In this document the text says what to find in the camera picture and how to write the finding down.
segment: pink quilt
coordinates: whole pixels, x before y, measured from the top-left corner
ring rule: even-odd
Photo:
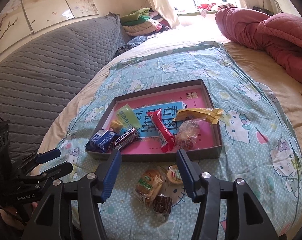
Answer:
[[[302,18],[286,13],[269,16],[226,8],[216,13],[221,33],[251,49],[266,51],[286,72],[302,83]]]

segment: beige bedsheet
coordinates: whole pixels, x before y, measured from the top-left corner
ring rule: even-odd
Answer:
[[[203,28],[203,25],[191,25],[160,33],[155,37],[150,37],[138,47],[118,56],[105,66],[60,113],[45,135],[39,152],[45,152],[56,147],[65,135],[70,121],[76,117],[79,108],[93,99],[96,90],[108,76],[111,65],[123,59],[195,45],[201,41],[222,42],[229,54],[248,75],[273,90],[284,112],[289,117],[302,148],[302,84],[291,78],[265,52],[254,51],[230,42],[222,36],[216,26],[212,26],[208,31],[205,31],[205,29],[207,28]],[[288,239],[292,239],[301,225],[302,218],[294,228],[287,232]]]

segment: hello kitty sheet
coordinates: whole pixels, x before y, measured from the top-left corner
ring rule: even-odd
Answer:
[[[217,42],[167,50],[122,61],[80,108],[58,148],[59,159],[41,167],[44,171],[63,161],[73,164],[64,182],[78,180],[99,162],[84,151],[90,135],[111,100],[119,95],[161,85],[203,79],[215,107],[224,109],[220,120],[223,149],[219,159],[201,160],[203,171],[219,179],[243,178],[263,205],[278,234],[290,229],[302,214],[302,154],[293,127],[275,94],[253,81]],[[123,163],[111,197],[100,205],[109,239],[191,239],[199,204],[193,204],[183,186],[165,184],[163,192],[174,199],[168,220],[146,214],[131,196],[147,163]],[[77,204],[73,222],[78,224]],[[218,239],[224,239],[226,203],[221,203]]]

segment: blue gripper pad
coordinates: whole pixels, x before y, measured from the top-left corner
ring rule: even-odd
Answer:
[[[36,162],[39,163],[39,164],[43,164],[43,163],[51,161],[51,160],[53,160],[57,157],[60,157],[60,155],[61,155],[61,151],[59,149],[55,148],[55,149],[50,150],[48,152],[39,154],[38,157],[36,158]]]
[[[112,193],[116,177],[118,176],[118,171],[120,170],[122,162],[121,152],[114,150],[109,159],[99,165],[102,166],[101,169],[98,169],[98,178],[100,180],[103,179],[103,190],[101,193],[101,199],[105,202]]]
[[[183,181],[184,188],[187,191],[188,197],[193,201],[196,197],[196,193],[195,193],[196,178],[194,178],[195,170],[193,168],[192,162],[190,161],[186,151],[183,149],[177,151],[176,161]]]

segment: blue label with chinese characters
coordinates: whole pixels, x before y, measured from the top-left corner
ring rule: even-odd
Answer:
[[[184,108],[182,101],[133,109],[133,112],[142,125],[142,128],[139,129],[141,137],[159,136],[158,130],[146,113],[153,112],[160,108],[162,108],[162,123],[173,135],[178,133],[182,121],[173,122],[173,119],[177,115],[178,110]]]

